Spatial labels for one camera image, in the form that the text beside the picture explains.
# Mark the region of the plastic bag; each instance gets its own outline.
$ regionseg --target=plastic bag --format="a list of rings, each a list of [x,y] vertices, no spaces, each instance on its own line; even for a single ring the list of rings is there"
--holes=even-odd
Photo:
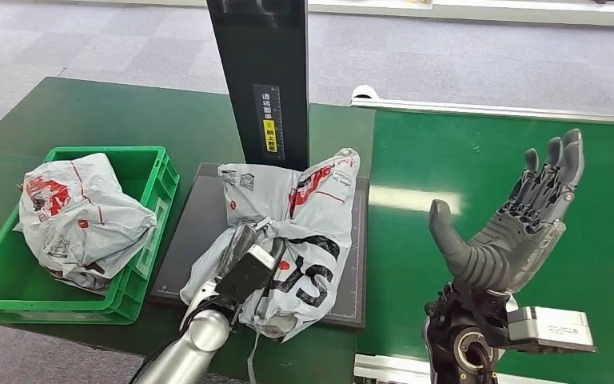
[[[47,162],[27,173],[19,213],[39,264],[54,278],[98,294],[156,224],[154,212],[123,194],[104,154]]]
[[[239,321],[283,341],[325,316],[352,246],[352,205],[360,159],[340,150],[305,172],[275,166],[227,164],[218,168],[225,186],[227,222],[232,228],[194,263],[182,301],[189,304],[219,269],[221,254],[240,222],[271,218],[257,243],[269,251],[272,239],[288,239],[268,297],[256,291]]]

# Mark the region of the green plastic crate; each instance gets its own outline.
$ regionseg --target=green plastic crate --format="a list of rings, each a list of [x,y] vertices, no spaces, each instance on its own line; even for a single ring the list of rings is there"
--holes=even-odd
[[[0,230],[0,321],[10,323],[130,324],[138,319],[173,196],[180,181],[161,146],[53,148],[45,162],[102,152],[123,192],[157,215],[151,238],[110,283],[106,296],[53,280],[39,266],[22,233],[13,232],[18,208]]]

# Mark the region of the green table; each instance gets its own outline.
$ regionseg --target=green table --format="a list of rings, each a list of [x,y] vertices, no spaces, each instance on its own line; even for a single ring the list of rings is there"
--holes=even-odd
[[[363,159],[361,174],[371,178],[366,330],[357,337],[315,325],[281,346],[262,339],[255,359],[261,382],[347,383],[355,351],[426,359],[422,307],[449,279],[427,230],[429,202],[444,197],[458,204],[456,226],[468,237],[507,197],[524,150],[543,150],[553,135],[579,126],[587,165],[567,215],[568,231],[517,299],[523,306],[586,311],[599,352],[512,352],[498,368],[557,381],[614,383],[614,125],[319,105],[312,105],[310,117],[312,161],[351,146]],[[205,142],[198,141],[202,135]],[[219,145],[207,146],[211,138]],[[147,144],[165,146],[182,175],[176,213],[199,162],[243,160],[224,95],[47,78],[0,122],[0,226],[18,200],[13,185],[50,147]],[[172,237],[176,219],[173,214],[162,244]],[[180,317],[181,311],[145,305],[132,326],[17,327],[148,354],[175,333]],[[241,329],[212,370],[246,377],[253,336]]]
[[[457,202],[455,226],[476,233],[508,197],[535,146],[582,129],[585,172],[568,209],[566,233],[536,277],[516,296],[520,306],[587,313],[598,352],[507,353],[498,370],[562,382],[614,383],[614,125],[378,110],[369,207],[368,310],[357,352],[428,358],[419,337],[423,305],[449,279],[427,230],[435,197]],[[414,191],[387,203],[377,194]]]
[[[361,154],[361,174],[368,176],[373,119],[373,111],[312,106],[313,161],[350,146]],[[46,78],[0,121],[0,227],[17,204],[15,184],[41,163],[51,147],[112,145],[164,146],[181,175],[160,257],[173,236],[199,163],[244,160],[226,95]],[[147,355],[177,333],[183,312],[145,304],[131,326],[15,327]],[[211,369],[247,377],[245,360],[253,341],[254,333],[242,327]],[[263,383],[351,382],[355,348],[355,333],[327,326],[312,326],[280,346],[263,338],[255,358],[257,378]]]

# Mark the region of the cable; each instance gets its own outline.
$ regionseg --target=cable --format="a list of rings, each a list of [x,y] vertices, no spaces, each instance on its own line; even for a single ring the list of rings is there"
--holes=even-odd
[[[180,329],[177,332],[177,337],[176,338],[172,338],[166,342],[164,342],[161,346],[159,346],[154,352],[152,352],[149,356],[145,357],[142,360],[142,364],[138,367],[138,370],[135,371],[135,373],[133,374],[133,377],[130,378],[130,381],[128,382],[128,384],[134,384],[135,381],[138,379],[138,377],[140,376],[140,373],[145,369],[145,367],[147,366],[147,363],[149,363],[151,360],[153,360],[155,357],[157,357],[159,354],[161,354],[161,352],[163,352],[163,350],[173,344],[174,342],[176,342],[177,340],[180,340],[180,338],[182,338],[182,336],[185,335],[185,333],[187,332],[187,329],[189,328],[189,324],[193,321],[194,316],[200,314],[203,310],[207,309],[209,306],[212,306],[215,302],[217,302],[218,300],[221,300],[221,296],[215,296],[214,298],[211,298],[209,301],[204,302],[203,304],[201,304],[199,307],[197,307],[196,309],[194,309],[190,314],[187,315],[187,318],[185,319],[185,322],[182,324],[182,329]]]
[[[491,358],[488,356],[488,351],[478,342],[473,342],[469,345],[469,349],[479,355],[483,369],[481,370],[481,384],[497,384],[497,376],[493,375]]]

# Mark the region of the silver robotic arm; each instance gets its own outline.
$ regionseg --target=silver robotic arm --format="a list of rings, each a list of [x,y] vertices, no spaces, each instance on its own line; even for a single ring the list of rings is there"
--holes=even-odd
[[[139,384],[196,384],[203,380],[213,356],[227,341],[241,306],[256,290],[269,287],[285,252],[285,243],[275,238],[268,253],[255,244],[256,232],[264,226],[245,224],[237,228],[227,246],[215,278],[199,289],[180,325],[180,338],[164,349]]]
[[[453,229],[448,204],[435,200],[429,230],[452,282],[428,302],[424,339],[433,384],[497,383],[504,350],[529,353],[594,351],[584,313],[518,308],[512,294],[535,276],[564,233],[562,222],[584,168],[579,130],[548,143],[538,170],[534,149],[508,201],[468,242]]]

